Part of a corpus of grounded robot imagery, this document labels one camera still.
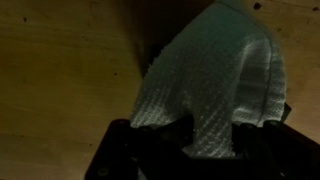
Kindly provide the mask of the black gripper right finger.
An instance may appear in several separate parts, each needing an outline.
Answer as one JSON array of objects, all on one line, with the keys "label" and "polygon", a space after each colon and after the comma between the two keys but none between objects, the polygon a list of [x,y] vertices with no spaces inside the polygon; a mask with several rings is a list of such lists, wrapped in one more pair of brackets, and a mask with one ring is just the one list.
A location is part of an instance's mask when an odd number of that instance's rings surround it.
[{"label": "black gripper right finger", "polygon": [[320,180],[320,145],[288,125],[232,126],[243,180]]}]

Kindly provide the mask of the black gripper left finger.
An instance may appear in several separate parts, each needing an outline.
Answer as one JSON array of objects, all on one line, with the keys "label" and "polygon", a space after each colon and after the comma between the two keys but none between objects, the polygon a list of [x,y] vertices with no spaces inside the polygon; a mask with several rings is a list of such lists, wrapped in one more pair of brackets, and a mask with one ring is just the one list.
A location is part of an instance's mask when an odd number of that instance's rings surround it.
[{"label": "black gripper left finger", "polygon": [[180,118],[153,128],[133,128],[126,119],[111,122],[85,173],[85,180],[173,180],[190,167],[182,151],[193,142],[194,119]]}]

